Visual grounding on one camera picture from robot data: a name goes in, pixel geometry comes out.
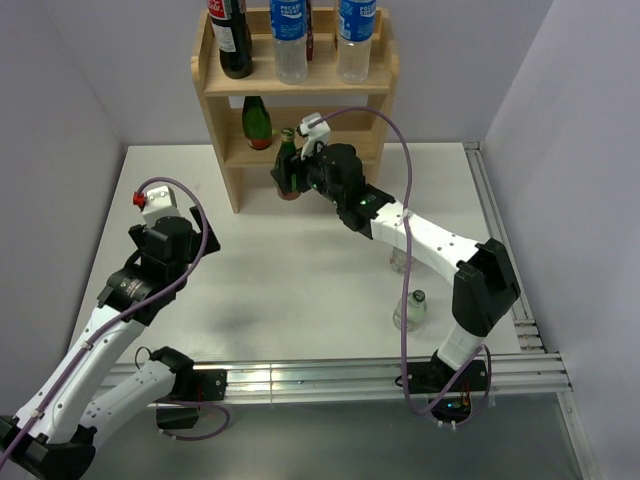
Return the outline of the blue grape juice carton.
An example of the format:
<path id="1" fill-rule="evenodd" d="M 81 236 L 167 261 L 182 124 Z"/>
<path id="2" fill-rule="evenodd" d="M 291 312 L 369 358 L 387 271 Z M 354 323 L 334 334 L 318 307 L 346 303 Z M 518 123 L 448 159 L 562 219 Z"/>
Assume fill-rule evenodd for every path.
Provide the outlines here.
<path id="1" fill-rule="evenodd" d="M 311 0 L 306 0 L 306 59 L 313 60 L 314 55 L 314 32 L 313 32 L 313 5 Z"/>

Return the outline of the clear glass bottle front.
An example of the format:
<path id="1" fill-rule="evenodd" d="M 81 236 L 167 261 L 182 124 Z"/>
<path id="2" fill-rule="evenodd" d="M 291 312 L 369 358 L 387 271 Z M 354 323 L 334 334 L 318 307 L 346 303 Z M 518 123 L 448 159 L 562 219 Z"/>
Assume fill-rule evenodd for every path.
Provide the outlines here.
<path id="1" fill-rule="evenodd" d="M 402 323 L 402 300 L 399 300 L 394 313 L 393 323 L 397 329 L 401 329 Z M 408 294 L 406 301 L 406 328 L 408 332 L 413 332 L 421 328 L 427 317 L 426 294 L 423 290 L 414 290 Z"/>

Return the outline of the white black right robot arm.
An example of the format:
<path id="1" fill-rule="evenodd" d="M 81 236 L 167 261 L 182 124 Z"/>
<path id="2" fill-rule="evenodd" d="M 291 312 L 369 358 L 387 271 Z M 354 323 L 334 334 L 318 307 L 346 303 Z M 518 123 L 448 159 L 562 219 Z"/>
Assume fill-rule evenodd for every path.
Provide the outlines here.
<path id="1" fill-rule="evenodd" d="M 282 195 L 316 191 L 350 230 L 400 249 L 452 285 L 454 325 L 431 362 L 435 383 L 457 388 L 468 374 L 464 362 L 521 295 L 506 247 L 494 238 L 479 243 L 458 236 L 406 211 L 366 181 L 356 150 L 348 144 L 279 159 L 271 176 Z"/>

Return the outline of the green glass bottle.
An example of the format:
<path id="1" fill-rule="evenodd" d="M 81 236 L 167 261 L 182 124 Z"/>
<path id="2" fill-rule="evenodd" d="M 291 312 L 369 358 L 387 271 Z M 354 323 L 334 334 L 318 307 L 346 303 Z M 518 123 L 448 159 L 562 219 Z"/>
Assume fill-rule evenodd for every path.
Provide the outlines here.
<path id="1" fill-rule="evenodd" d="M 294 129 L 286 127 L 281 130 L 281 145 L 276 157 L 272 175 L 281 199 L 296 200 L 300 193 L 297 189 L 296 176 L 291 161 L 296 154 Z"/>

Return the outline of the Pocari Sweat bottle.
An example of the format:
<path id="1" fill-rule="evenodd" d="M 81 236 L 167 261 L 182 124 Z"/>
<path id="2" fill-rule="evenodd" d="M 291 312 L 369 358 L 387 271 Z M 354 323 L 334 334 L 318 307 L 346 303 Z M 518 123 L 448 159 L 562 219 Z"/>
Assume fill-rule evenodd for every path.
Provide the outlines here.
<path id="1" fill-rule="evenodd" d="M 338 78 L 346 84 L 363 83 L 369 74 L 376 0 L 345 0 L 338 9 Z"/>
<path id="2" fill-rule="evenodd" d="M 303 0 L 270 1 L 276 77 L 284 84 L 300 84 L 308 75 L 306 13 Z"/>

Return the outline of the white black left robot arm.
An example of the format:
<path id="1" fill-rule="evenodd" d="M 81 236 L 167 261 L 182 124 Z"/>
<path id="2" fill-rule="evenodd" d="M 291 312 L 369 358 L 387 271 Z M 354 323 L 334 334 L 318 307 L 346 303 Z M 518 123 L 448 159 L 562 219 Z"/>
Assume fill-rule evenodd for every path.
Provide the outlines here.
<path id="1" fill-rule="evenodd" d="M 107 280 L 84 332 L 52 376 L 19 411 L 1 419 L 1 460 L 39 479 L 78 479 L 98 447 L 138 411 L 195 393 L 194 362 L 171 348 L 106 394 L 96 392 L 124 351 L 175 300 L 206 255 L 219 251 L 203 210 L 186 219 L 174 207 L 142 210 L 129 235 L 136 249 Z"/>

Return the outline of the clear glass bottle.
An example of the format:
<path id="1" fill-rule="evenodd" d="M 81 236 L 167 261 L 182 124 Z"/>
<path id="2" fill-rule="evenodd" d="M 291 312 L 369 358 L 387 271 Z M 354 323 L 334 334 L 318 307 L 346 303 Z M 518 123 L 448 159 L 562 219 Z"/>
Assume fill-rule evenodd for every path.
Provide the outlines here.
<path id="1" fill-rule="evenodd" d="M 397 247 L 392 249 L 389 263 L 391 269 L 399 274 L 404 274 L 407 269 L 411 268 L 411 260 L 404 251 Z"/>
<path id="2" fill-rule="evenodd" d="M 394 313 L 393 323 L 397 329 L 401 329 L 402 323 L 402 300 L 399 300 Z M 421 328 L 427 317 L 426 294 L 423 290 L 414 290 L 408 294 L 406 301 L 406 328 L 408 332 L 413 332 Z"/>

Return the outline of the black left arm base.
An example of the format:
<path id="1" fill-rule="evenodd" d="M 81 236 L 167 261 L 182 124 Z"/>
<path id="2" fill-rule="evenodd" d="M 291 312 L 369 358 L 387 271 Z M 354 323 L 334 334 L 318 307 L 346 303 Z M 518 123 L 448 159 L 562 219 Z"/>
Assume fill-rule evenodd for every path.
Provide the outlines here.
<path id="1" fill-rule="evenodd" d="M 227 371 L 194 370 L 184 386 L 175 387 L 169 394 L 170 400 L 190 402 L 216 402 L 225 397 Z M 156 426 L 162 430 L 187 431 L 196 426 L 201 417 L 201 406 L 178 407 L 173 404 L 158 406 L 155 412 Z"/>

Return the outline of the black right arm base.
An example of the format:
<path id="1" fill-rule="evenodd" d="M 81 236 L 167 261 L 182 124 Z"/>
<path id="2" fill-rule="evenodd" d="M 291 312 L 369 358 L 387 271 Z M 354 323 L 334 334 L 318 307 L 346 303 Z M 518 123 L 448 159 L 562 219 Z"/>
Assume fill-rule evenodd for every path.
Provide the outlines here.
<path id="1" fill-rule="evenodd" d="M 438 358 L 429 361 L 410 361 L 407 364 L 408 389 L 413 394 L 437 394 L 453 378 L 455 371 Z M 490 376 L 483 360 L 473 360 L 450 387 L 449 391 L 481 392 Z"/>

